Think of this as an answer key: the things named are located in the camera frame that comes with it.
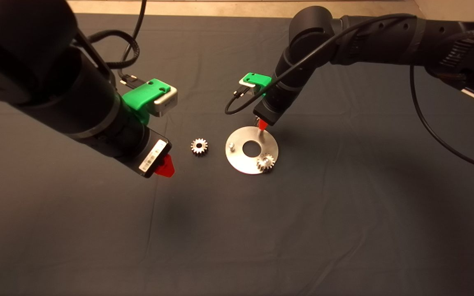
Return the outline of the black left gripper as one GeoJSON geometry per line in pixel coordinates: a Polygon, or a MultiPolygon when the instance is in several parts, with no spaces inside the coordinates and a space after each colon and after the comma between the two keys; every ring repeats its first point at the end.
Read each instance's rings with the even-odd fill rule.
{"type": "Polygon", "coordinates": [[[171,148],[172,143],[169,139],[145,127],[138,146],[115,159],[144,178],[154,175],[171,178],[175,173],[170,155],[171,148]]]}

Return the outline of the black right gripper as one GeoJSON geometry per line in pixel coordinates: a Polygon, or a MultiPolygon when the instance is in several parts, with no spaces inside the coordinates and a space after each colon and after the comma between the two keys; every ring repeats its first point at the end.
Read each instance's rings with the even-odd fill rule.
{"type": "Polygon", "coordinates": [[[275,125],[292,103],[292,91],[284,88],[273,88],[267,91],[263,99],[253,109],[254,115],[259,118],[259,131],[265,131],[268,125],[275,125]]]}

